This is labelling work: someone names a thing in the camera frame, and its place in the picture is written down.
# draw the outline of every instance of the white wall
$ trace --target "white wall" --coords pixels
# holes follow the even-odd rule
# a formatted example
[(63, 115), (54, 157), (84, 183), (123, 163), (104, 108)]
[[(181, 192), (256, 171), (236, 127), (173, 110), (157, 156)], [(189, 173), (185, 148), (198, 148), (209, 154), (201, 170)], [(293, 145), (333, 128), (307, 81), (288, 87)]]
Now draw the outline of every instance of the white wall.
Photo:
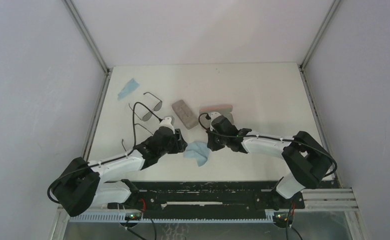
[(60, 0), (0, 0), (0, 240), (46, 239), (103, 73)]
[(307, 74), (370, 238), (390, 239), (390, 1), (344, 1)]
[(301, 63), (332, 0), (74, 0), (109, 67)]

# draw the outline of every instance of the robotic arm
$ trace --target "robotic arm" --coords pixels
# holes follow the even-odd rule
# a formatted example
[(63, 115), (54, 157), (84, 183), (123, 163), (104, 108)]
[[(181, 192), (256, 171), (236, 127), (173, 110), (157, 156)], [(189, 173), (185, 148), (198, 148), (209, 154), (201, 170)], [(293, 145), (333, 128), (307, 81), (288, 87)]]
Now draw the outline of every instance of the robotic arm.
[(261, 153), (285, 160), (291, 173), (272, 190), (269, 203), (275, 210), (302, 189), (317, 188), (332, 163), (336, 164), (329, 153), (304, 131), (286, 138), (260, 134), (248, 128), (237, 129), (217, 112), (208, 113), (207, 119), (211, 119), (207, 146), (212, 151), (227, 146), (234, 152)]
[(120, 179), (123, 173), (148, 168), (165, 154), (182, 153), (187, 143), (179, 129), (173, 127), (174, 119), (165, 117), (158, 130), (125, 155), (101, 161), (86, 162), (82, 157), (71, 161), (61, 176), (48, 189), (71, 217), (80, 215), (93, 206), (123, 203), (132, 194), (129, 183), (108, 182)]

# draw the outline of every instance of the metal frame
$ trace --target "metal frame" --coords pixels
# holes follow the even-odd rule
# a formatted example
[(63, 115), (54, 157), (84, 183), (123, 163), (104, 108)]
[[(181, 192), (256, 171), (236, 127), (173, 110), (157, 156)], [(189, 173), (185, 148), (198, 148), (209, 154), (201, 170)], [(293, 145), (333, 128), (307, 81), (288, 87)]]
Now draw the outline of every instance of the metal frame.
[[(111, 78), (111, 73), (112, 71), (108, 69), (106, 66), (105, 61), (103, 60), (93, 38), (91, 37), (86, 25), (84, 24), (80, 14), (78, 13), (75, 4), (73, 3), (72, 0), (63, 0), (66, 8), (68, 9), (70, 15), (74, 19), (77, 27), (79, 28), (79, 31), (83, 35), (83, 38), (85, 39), (86, 43), (88, 44), (90, 50), (96, 57), (99, 65), (101, 66), (102, 70), (105, 73), (105, 78), (104, 78), (104, 83), (102, 85), (102, 89), (100, 91), (99, 97), (98, 97), (98, 102), (97, 106), (94, 112), (94, 116), (91, 122), (91, 126), (88, 132), (88, 136), (86, 139), (86, 144), (85, 148), (83, 150), (83, 157), (85, 159), (88, 159), (89, 154), (90, 154), (90, 149), (93, 143), (94, 135), (96, 132), (96, 128), (98, 125), (100, 113), (102, 111), (103, 103), (105, 100), (106, 92), (108, 89), (109, 81)], [(323, 147), (330, 152), (330, 147), (329, 144), (326, 140), (326, 136), (323, 130), (323, 126), (320, 121), (319, 114), (317, 112), (315, 102), (314, 102), (314, 97), (312, 95), (312, 92), (310, 90), (309, 84), (307, 77), (305, 75), (305, 68), (308, 64), (308, 62), (311, 59), (311, 56), (314, 53), (314, 50), (316, 49), (320, 39), (322, 38), (325, 30), (327, 29), (331, 19), (333, 18), (336, 10), (340, 6), (340, 3), (342, 0), (334, 0), (328, 13), (326, 14), (325, 19), (323, 20), (313, 42), (311, 43), (303, 61), (302, 64), (299, 66), (299, 71), (300, 75), (302, 78), (302, 82), (305, 87), (305, 91), (308, 97), (308, 101), (310, 103), (311, 110), (313, 112), (314, 120), (316, 122), (318, 132), (320, 135), (320, 138), (322, 140)], [(333, 184), (334, 181), (326, 181), (327, 183)], [(253, 182), (254, 185), (252, 185), (253, 189), (260, 190), (261, 188), (257, 184), (261, 184), (264, 186), (264, 182)], [(155, 183), (148, 183), (145, 182), (143, 184), (149, 185), (153, 184), (155, 186)], [(361, 219), (359, 209), (357, 202), (355, 200), (354, 194), (351, 189), (344, 189), (344, 188), (337, 188), (339, 187), (339, 183), (335, 184), (335, 186), (328, 186), (327, 188), (322, 188), (322, 189), (314, 189), (314, 190), (309, 190), (305, 189), (302, 191), (303, 195), (303, 203), (305, 204), (304, 209), (297, 209), (298, 212), (329, 212), (329, 211), (342, 211), (345, 213), (345, 217), (349, 226), (350, 233), (352, 235), (352, 238), (354, 240), (368, 240), (367, 234), (365, 231), (364, 223)], [(270, 191), (270, 188), (267, 189), (262, 189), (260, 190), (261, 192), (265, 191)], [(175, 223), (175, 222), (180, 222), (180, 223), (272, 223), (272, 217), (274, 216), (275, 213), (277, 212), (286, 212), (286, 209), (281, 209), (279, 211), (273, 211), (273, 210), (265, 210), (264, 215), (261, 218), (247, 218), (247, 219), (163, 219), (163, 218), (157, 218), (154, 219), (155, 222), (157, 223)], [(65, 230), (67, 227), (68, 222), (93, 222), (93, 223), (109, 223), (109, 222), (125, 222), (125, 216), (128, 213), (137, 213), (137, 210), (134, 209), (126, 209), (126, 210), (121, 210), (121, 209), (107, 209), (107, 208), (93, 208), (93, 209), (88, 209), (86, 212), (83, 214), (77, 216), (77, 217), (69, 217), (68, 214), (65, 212), (65, 210), (61, 207), (58, 208), (56, 216), (55, 216), (55, 221), (54, 224), (52, 225), (51, 229), (51, 234), (50, 238), (51, 240), (62, 240), (65, 234)], [(142, 219), (141, 222), (148, 222), (149, 220), (147, 219)]]

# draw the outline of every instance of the blue cloth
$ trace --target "blue cloth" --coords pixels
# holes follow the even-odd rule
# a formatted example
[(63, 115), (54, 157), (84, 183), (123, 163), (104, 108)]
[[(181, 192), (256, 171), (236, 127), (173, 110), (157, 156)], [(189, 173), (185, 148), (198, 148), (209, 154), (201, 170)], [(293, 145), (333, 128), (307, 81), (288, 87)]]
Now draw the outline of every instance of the blue cloth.
[(128, 83), (124, 86), (121, 92), (118, 94), (118, 101), (127, 97), (130, 93), (136, 90), (140, 85), (132, 78)]
[(200, 167), (207, 162), (210, 152), (211, 150), (207, 147), (206, 143), (196, 141), (187, 145), (183, 157), (187, 159), (195, 158), (198, 162), (198, 167)]

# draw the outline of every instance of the white table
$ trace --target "white table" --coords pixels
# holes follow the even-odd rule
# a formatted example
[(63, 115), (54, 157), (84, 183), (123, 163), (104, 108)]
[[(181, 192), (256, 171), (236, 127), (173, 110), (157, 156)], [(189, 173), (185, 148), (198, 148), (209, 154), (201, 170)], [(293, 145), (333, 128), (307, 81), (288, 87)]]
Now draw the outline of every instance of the white table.
[[(129, 96), (118, 100), (118, 93), (134, 78), (140, 86)], [(171, 104), (183, 99), (196, 113), (203, 106), (232, 104), (235, 125), (255, 131), (292, 136), (299, 130), (310, 133), (320, 142), (308, 98), (295, 63), (232, 63), (116, 66), (113, 69), (100, 115), (89, 160), (105, 159), (124, 152), (133, 145), (131, 110), (140, 101), (153, 107), (158, 101), (144, 92), (151, 92), (163, 101), (160, 117), (173, 115), (174, 126), (180, 128), (187, 143), (207, 142), (207, 134), (196, 126), (187, 130), (177, 118)], [(146, 110), (137, 106), (141, 117)], [(158, 121), (137, 122), (155, 131)], [(137, 142), (150, 134), (137, 129)], [(289, 173), (286, 163), (278, 158), (243, 154), (224, 148), (212, 152), (207, 163), (198, 167), (195, 159), (183, 154), (168, 154), (157, 164), (138, 172), (123, 173), (122, 178), (137, 181), (274, 181)]]

